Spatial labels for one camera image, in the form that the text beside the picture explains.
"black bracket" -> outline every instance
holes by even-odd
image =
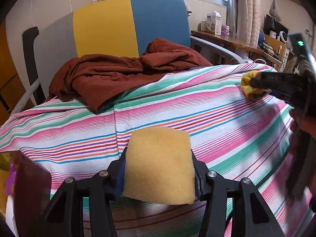
[[[196,196],[206,201],[199,237],[223,237],[226,229],[227,198],[233,198],[232,237],[280,237],[284,233],[268,204],[249,178],[228,180],[192,153]]]
[[[117,237],[109,201],[123,192],[125,153],[112,161],[107,170],[76,181],[68,177],[32,228],[32,237],[83,237],[83,197],[89,197],[91,234],[93,237]],[[193,152],[196,196],[206,201],[199,237],[223,237],[227,198],[233,198],[232,237],[284,236],[267,203],[248,178],[228,180],[209,171],[197,161]]]

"screw head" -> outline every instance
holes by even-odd
[[[65,183],[72,183],[74,181],[73,177],[67,177]]]
[[[217,176],[217,173],[216,173],[215,171],[209,171],[209,172],[207,173],[207,175],[208,175],[209,177],[216,177],[216,176]]]
[[[102,177],[105,177],[105,176],[107,176],[108,174],[109,174],[109,172],[106,171],[106,170],[102,170],[102,171],[99,172],[99,175],[102,176]]]
[[[244,177],[244,178],[242,179],[242,182],[245,183],[245,184],[250,184],[250,183],[251,183],[251,180],[250,180],[249,178],[247,178],[247,177]]]

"white wall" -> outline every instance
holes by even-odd
[[[27,89],[30,87],[22,45],[22,33],[37,26],[39,31],[49,24],[88,5],[92,0],[18,0],[6,17],[8,46],[16,70]]]
[[[264,16],[269,14],[269,9],[273,0],[261,0],[261,28],[263,28]],[[306,10],[290,0],[276,0],[281,15],[281,24],[289,29],[289,33],[303,33],[306,40],[306,29],[312,32],[313,22]],[[314,47],[314,56],[316,55],[316,47]]]
[[[197,30],[201,20],[206,20],[206,15],[218,11],[222,16],[222,23],[226,24],[226,7],[201,0],[184,0],[190,7],[192,14],[189,16],[190,30]]]

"armrest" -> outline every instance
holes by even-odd
[[[214,43],[211,43],[209,41],[205,41],[201,38],[198,38],[198,37],[193,37],[191,36],[191,44],[196,44],[196,45],[199,45],[201,47],[205,47],[205,48],[208,48],[210,50],[212,50],[213,52],[219,54],[220,56],[226,58],[226,59],[230,59],[232,60],[235,64],[242,64],[242,63],[245,63],[245,61],[239,57],[237,54],[219,46],[219,45],[216,45]]]
[[[39,85],[40,85],[40,81],[39,81],[39,79],[36,79],[35,82],[31,85],[31,87],[25,92],[25,94],[19,100],[17,105],[14,107],[14,109],[11,112],[10,116],[12,116],[15,113],[21,112],[21,110],[23,110],[23,108],[25,107],[28,99],[30,98],[32,93],[39,87]]]

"wooden desk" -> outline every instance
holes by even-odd
[[[237,49],[241,49],[244,51],[250,51],[250,52],[255,52],[259,54],[264,53],[264,51],[261,49],[258,49],[257,46],[253,46],[253,45],[251,46],[250,44],[244,41],[238,40],[230,36],[218,36],[218,35],[214,35],[212,33],[204,32],[200,30],[196,30],[196,31],[192,30],[191,34],[195,37],[199,37],[206,41],[214,41],[214,42],[222,43],[224,45],[224,48],[232,52],[236,52]]]
[[[269,61],[271,61],[273,64],[275,64],[275,69],[277,70],[277,71],[279,71],[279,69],[282,67],[282,66],[284,66],[285,67],[285,65],[283,65],[283,62],[282,61],[280,61],[280,60],[277,60],[276,58],[274,58],[274,57],[272,57],[270,54],[268,54],[268,53],[263,53],[263,56],[266,58],[266,59],[268,59]]]

